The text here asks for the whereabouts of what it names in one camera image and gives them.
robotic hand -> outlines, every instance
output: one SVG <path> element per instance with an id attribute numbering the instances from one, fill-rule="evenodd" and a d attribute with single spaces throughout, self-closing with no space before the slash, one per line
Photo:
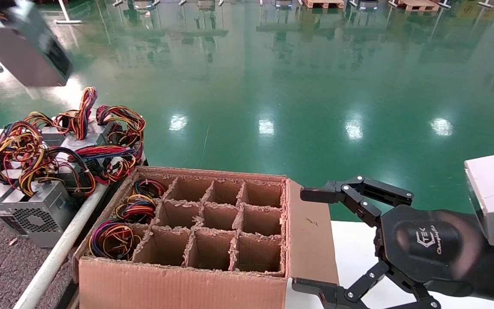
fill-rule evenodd
<path id="1" fill-rule="evenodd" d="M 379 262 L 349 288 L 302 278 L 292 288 L 318 295 L 325 309 L 367 309 L 361 298 L 384 276 L 416 298 L 394 309 L 441 308 L 428 291 L 494 300 L 494 156 L 465 166 L 477 215 L 412 209 L 411 192 L 362 176 L 303 188 L 302 200 L 341 202 L 376 227 Z M 365 197 L 394 208 L 382 214 Z"/>
<path id="2" fill-rule="evenodd" d="M 0 62 L 26 87 L 65 86 L 70 58 L 34 2 L 0 0 Z"/>

cardboard compartment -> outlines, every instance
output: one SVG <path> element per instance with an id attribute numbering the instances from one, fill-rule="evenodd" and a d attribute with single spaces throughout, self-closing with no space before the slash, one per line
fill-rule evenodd
<path id="1" fill-rule="evenodd" d="M 239 208 L 227 204 L 205 203 L 203 207 L 204 226 L 211 229 L 232 231 L 237 229 L 236 218 Z"/>
<path id="2" fill-rule="evenodd" d="M 206 201 L 236 205 L 243 182 L 237 179 L 214 180 L 207 192 Z"/>
<path id="3" fill-rule="evenodd" d="M 234 232 L 197 229 L 186 247 L 186 266 L 202 270 L 229 270 L 229 251 L 234 236 Z"/>
<path id="4" fill-rule="evenodd" d="M 195 177 L 177 177 L 167 190 L 168 200 L 199 202 L 211 186 L 212 180 Z"/>
<path id="5" fill-rule="evenodd" d="M 137 246 L 133 262 L 182 266 L 184 250 L 190 240 L 190 231 L 184 228 L 152 226 Z"/>
<path id="6" fill-rule="evenodd" d="M 246 233 L 260 233 L 264 236 L 281 234 L 281 209 L 242 204 L 243 227 Z"/>
<path id="7" fill-rule="evenodd" d="M 156 209 L 157 225 L 161 227 L 193 227 L 200 220 L 199 204 L 186 201 L 164 201 Z"/>
<path id="8" fill-rule="evenodd" d="M 237 259 L 233 267 L 240 272 L 282 272 L 280 236 L 264 237 L 240 233 L 237 243 Z"/>
<path id="9" fill-rule="evenodd" d="M 145 238 L 146 232 L 149 229 L 149 225 L 148 224 L 140 224 L 140 223 L 134 223 L 134 224 L 126 223 L 125 225 L 127 225 L 128 227 L 130 227 L 133 230 L 133 235 L 138 236 L 138 237 L 133 238 L 133 241 L 134 241 L 133 242 L 133 248 L 131 248 L 131 256 L 133 256 L 133 251 L 142 242 L 142 239 Z M 108 242 L 108 248 L 111 248 L 112 246 L 119 244 L 119 243 L 110 244 L 110 242 L 111 241 Z M 87 256 L 93 256 L 90 251 L 87 251 L 86 255 Z"/>
<path id="10" fill-rule="evenodd" d="M 165 175 L 165 174 L 151 174 L 148 176 L 148 175 L 139 173 L 136 175 L 134 182 L 137 182 L 138 180 L 146 180 L 146 179 L 155 180 L 155 181 L 159 182 L 160 184 L 162 184 L 163 187 L 165 187 L 165 190 L 166 190 L 165 193 L 166 193 L 167 191 L 169 191 L 169 187 L 174 182 L 176 177 Z M 131 185 L 126 196 L 129 197 L 132 194 L 133 194 L 133 186 Z"/>
<path id="11" fill-rule="evenodd" d="M 339 283 L 328 205 L 284 176 L 136 167 L 97 223 L 154 176 L 169 188 L 133 261 L 90 256 L 94 227 L 74 254 L 81 309 L 283 309 L 290 277 Z"/>
<path id="12" fill-rule="evenodd" d="M 280 182 L 247 182 L 243 202 L 254 206 L 282 207 L 283 184 Z"/>

white table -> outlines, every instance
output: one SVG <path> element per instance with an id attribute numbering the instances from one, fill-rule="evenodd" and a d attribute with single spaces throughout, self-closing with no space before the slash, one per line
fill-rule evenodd
<path id="1" fill-rule="evenodd" d="M 377 263 L 373 245 L 375 228 L 356 222 L 333 221 L 331 224 L 340 284 L 348 288 Z M 286 309 L 322 308 L 318 297 L 293 291 L 291 282 L 292 280 L 289 279 Z M 431 294 L 441 303 L 443 309 L 494 309 L 494 301 L 474 297 L 448 297 L 433 292 Z M 370 309 L 383 309 L 411 303 L 415 299 L 413 295 L 403 292 L 388 278 L 384 278 L 365 295 L 363 301 Z"/>

